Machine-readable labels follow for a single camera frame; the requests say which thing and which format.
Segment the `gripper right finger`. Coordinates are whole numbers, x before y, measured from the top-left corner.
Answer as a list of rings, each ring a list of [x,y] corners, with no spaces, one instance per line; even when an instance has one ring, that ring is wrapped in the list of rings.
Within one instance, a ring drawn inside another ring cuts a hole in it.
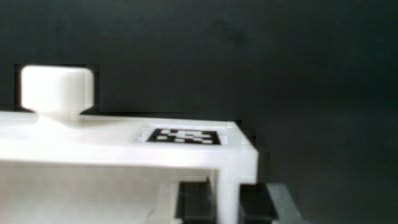
[[[304,224],[304,218],[282,183],[240,188],[238,224]]]

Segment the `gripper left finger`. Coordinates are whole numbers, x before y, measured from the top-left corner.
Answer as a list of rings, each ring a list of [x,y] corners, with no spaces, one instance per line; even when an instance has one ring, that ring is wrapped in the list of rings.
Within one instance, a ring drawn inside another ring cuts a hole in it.
[[[208,182],[181,182],[174,217],[181,224],[215,224],[213,192]]]

